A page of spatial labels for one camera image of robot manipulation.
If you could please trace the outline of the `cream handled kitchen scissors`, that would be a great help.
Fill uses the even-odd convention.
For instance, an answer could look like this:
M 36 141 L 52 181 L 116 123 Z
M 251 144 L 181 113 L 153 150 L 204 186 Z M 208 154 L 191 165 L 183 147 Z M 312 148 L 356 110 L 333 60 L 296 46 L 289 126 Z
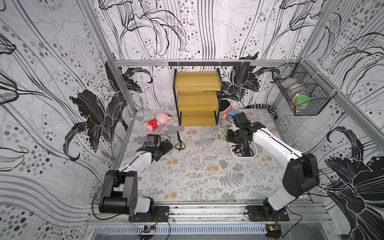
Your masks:
M 228 132 L 227 128 L 219 127 L 219 131 L 217 134 L 217 139 L 219 142 L 223 142 L 223 143 L 227 142 L 227 132 Z

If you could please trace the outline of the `white plastic storage box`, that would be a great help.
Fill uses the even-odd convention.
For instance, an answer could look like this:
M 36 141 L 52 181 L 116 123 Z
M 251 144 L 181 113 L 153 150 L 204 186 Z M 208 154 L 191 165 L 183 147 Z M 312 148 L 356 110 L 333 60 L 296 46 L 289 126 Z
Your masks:
M 232 154 L 236 158 L 254 158 L 258 154 L 256 144 L 249 142 L 247 144 L 234 144 L 230 143 Z

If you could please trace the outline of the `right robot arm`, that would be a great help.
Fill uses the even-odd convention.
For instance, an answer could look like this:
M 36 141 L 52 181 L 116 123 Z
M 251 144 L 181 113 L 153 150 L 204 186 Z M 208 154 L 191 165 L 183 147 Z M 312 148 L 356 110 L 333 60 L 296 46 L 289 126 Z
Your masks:
M 251 123 L 245 113 L 233 116 L 228 129 L 227 141 L 245 146 L 255 143 L 266 149 L 284 167 L 282 186 L 263 201 L 263 214 L 271 218 L 291 202 L 320 184 L 318 162 L 311 154 L 304 154 L 270 132 L 260 122 Z

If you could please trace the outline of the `yellow handled black scissors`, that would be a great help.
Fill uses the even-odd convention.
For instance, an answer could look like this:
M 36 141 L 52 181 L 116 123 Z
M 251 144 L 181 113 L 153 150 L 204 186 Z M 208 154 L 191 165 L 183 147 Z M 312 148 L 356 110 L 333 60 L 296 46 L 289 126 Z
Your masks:
M 178 142 L 175 144 L 175 148 L 179 151 L 184 150 L 186 148 L 186 144 L 181 140 L 179 131 L 177 131 L 177 137 Z

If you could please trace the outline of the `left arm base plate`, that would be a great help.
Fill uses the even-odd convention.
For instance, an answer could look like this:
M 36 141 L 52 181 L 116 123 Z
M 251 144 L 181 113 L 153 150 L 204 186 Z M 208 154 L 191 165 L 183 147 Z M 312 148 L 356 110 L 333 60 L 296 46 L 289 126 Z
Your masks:
M 155 206 L 147 213 L 135 213 L 129 216 L 130 223 L 166 223 L 169 219 L 169 206 Z

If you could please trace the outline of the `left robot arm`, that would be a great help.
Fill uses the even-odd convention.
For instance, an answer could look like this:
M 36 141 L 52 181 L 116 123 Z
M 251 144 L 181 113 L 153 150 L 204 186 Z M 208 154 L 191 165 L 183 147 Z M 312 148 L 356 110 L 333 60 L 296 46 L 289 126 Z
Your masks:
M 98 191 L 99 212 L 116 215 L 134 215 L 155 213 L 154 201 L 150 197 L 139 197 L 138 177 L 153 162 L 157 162 L 173 149 L 168 140 L 161 141 L 159 136 L 150 136 L 134 158 L 117 170 L 109 170 Z

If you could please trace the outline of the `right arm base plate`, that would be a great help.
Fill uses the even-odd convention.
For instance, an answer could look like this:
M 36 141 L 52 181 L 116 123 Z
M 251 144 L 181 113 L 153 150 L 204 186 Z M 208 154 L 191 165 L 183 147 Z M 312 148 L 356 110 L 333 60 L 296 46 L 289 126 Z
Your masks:
M 290 220 L 286 208 L 278 211 L 266 206 L 246 206 L 244 215 L 248 216 L 251 222 L 288 222 Z

